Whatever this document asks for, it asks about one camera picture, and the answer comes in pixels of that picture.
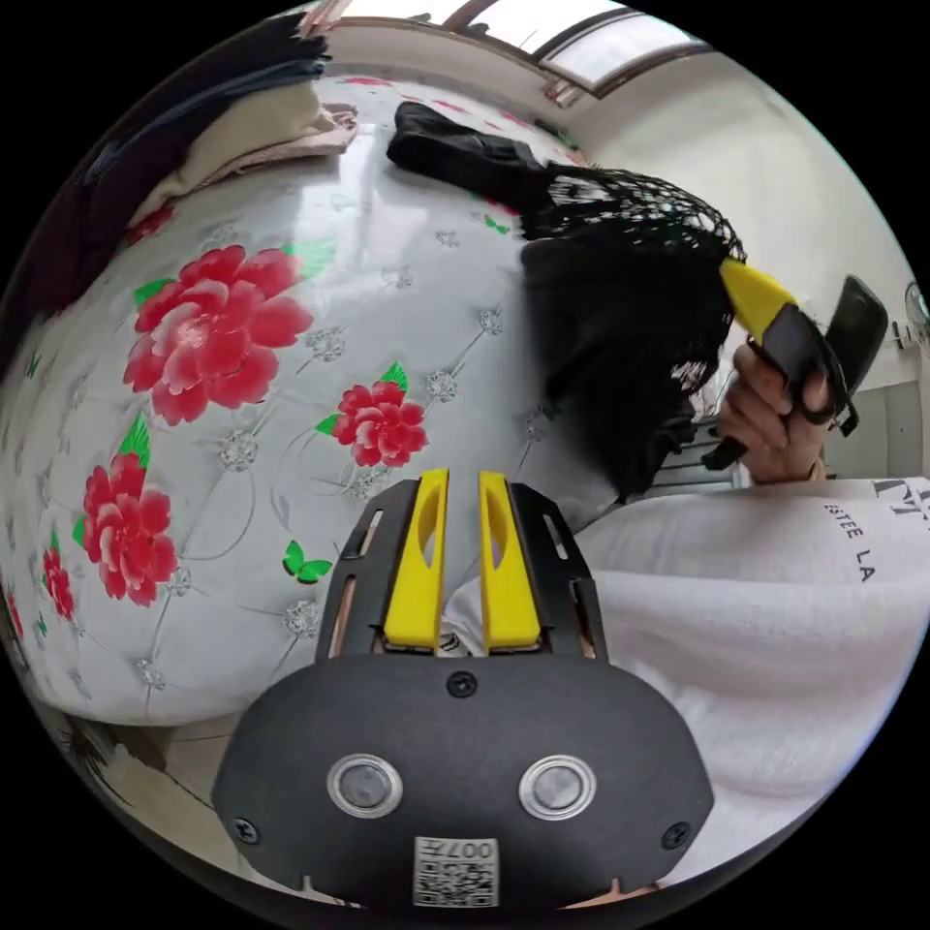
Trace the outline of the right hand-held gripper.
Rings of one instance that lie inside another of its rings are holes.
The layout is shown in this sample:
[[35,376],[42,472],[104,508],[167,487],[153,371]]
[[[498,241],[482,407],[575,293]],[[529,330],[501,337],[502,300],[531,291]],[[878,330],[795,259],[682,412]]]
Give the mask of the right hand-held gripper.
[[[735,259],[724,260],[719,272],[734,319],[754,351],[780,372],[792,406],[843,437],[853,433],[860,423],[853,396],[862,382],[862,303],[838,302],[821,330],[771,276]],[[824,376],[831,401],[821,411],[803,398],[815,373]]]

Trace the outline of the person's right hand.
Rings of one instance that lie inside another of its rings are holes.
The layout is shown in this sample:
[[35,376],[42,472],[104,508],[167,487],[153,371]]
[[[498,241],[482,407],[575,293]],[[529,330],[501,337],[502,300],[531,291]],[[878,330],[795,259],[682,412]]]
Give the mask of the person's right hand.
[[792,406],[780,372],[751,345],[733,356],[734,375],[718,416],[724,438],[745,448],[741,463],[754,485],[825,478],[822,461],[827,423],[812,423]]

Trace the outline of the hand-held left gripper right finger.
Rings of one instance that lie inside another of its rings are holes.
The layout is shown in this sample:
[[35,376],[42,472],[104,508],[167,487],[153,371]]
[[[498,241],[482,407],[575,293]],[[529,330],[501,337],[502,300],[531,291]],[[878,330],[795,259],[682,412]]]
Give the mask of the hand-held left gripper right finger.
[[541,625],[504,475],[480,472],[478,497],[483,649],[535,650]]

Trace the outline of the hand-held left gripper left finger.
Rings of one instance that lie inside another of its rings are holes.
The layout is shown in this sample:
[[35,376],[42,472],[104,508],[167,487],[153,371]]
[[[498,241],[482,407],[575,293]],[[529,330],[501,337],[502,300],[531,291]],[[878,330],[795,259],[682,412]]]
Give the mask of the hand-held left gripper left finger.
[[439,645],[449,482],[447,469],[417,482],[383,626],[387,647]]

